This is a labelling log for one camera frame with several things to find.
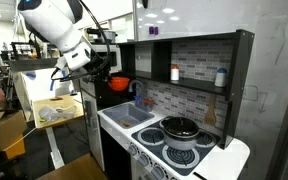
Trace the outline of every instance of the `black burner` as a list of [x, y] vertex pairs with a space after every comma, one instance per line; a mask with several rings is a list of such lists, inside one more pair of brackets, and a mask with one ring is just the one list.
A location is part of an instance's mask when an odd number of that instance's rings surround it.
[[166, 151], [167, 156], [176, 164], [183, 164], [187, 166], [188, 164], [191, 164], [195, 159], [195, 155], [192, 150], [181, 151], [169, 147]]
[[142, 132], [141, 137], [144, 141], [155, 144], [163, 141], [164, 134], [162, 131], [157, 129], [147, 129]]
[[197, 135], [197, 144], [208, 145], [211, 144], [212, 142], [213, 142], [212, 137], [205, 132], [200, 132]]

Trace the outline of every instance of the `wooden table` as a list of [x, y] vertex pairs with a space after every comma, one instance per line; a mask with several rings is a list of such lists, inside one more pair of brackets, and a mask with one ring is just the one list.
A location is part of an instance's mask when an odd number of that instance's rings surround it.
[[[62, 100], [44, 99], [44, 100], [34, 101], [32, 103], [35, 127], [37, 128], [37, 130], [45, 129], [47, 132], [47, 137], [48, 137], [51, 149], [52, 149], [51, 156], [52, 156], [55, 169], [58, 169], [64, 166], [64, 161], [62, 159], [60, 151], [57, 148], [57, 144], [56, 144], [56, 140], [55, 140], [52, 127], [65, 124], [70, 121], [78, 120], [84, 117], [83, 106], [80, 102], [77, 102], [76, 100], [74, 100], [74, 96], [63, 95], [63, 96], [58, 96], [58, 97], [62, 98]], [[53, 120], [53, 121], [40, 122], [41, 117], [38, 115], [38, 112], [40, 111], [41, 108], [43, 108], [46, 105], [50, 105], [51, 107], [54, 107], [54, 108], [56, 107], [67, 108], [67, 107], [74, 105], [76, 107], [76, 110], [74, 112], [74, 117], [73, 118], [58, 118], [57, 120]]]

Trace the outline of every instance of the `oven door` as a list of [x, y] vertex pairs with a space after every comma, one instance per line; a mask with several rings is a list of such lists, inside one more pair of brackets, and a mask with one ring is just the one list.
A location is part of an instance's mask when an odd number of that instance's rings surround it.
[[135, 158], [131, 157], [132, 180], [155, 180], [154, 176], [148, 172], [144, 166]]

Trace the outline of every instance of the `black shelf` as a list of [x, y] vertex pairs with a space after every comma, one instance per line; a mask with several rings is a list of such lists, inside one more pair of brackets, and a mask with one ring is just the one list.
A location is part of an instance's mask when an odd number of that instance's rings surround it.
[[185, 36], [185, 37], [175, 37], [167, 39], [152, 39], [152, 40], [143, 40], [143, 41], [133, 41], [133, 42], [123, 42], [117, 43], [117, 45], [131, 45], [131, 44], [142, 44], [148, 42], [165, 42], [165, 41], [183, 41], [183, 40], [228, 40], [234, 39], [236, 37], [236, 32], [229, 33], [220, 33], [220, 34], [208, 34], [208, 35], [199, 35], [199, 36]]
[[198, 90], [202, 92], [207, 92], [207, 93], [212, 93], [216, 95], [221, 95], [225, 96], [226, 95], [226, 88], [220, 88], [216, 87], [214, 85], [214, 82], [211, 81], [203, 81], [203, 80], [198, 80], [198, 79], [192, 79], [192, 78], [183, 78], [181, 77], [180, 80], [178, 81], [172, 81], [169, 78], [155, 78], [152, 77], [152, 74], [150, 72], [145, 72], [145, 71], [136, 71], [135, 74], [130, 74], [130, 73], [125, 73], [129, 76], [133, 77], [138, 77], [138, 78], [143, 78], [143, 79], [148, 79], [152, 80], [155, 82], [160, 82], [160, 83], [165, 83], [165, 84], [171, 84], [174, 86], [180, 86], [180, 87], [185, 87], [193, 90]]

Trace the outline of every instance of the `orange bowl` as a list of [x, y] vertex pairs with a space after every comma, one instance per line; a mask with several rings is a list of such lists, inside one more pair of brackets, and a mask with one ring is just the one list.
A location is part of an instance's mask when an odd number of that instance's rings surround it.
[[112, 77], [112, 80], [108, 83], [108, 85], [114, 91], [123, 91], [127, 88], [130, 79], [126, 77]]

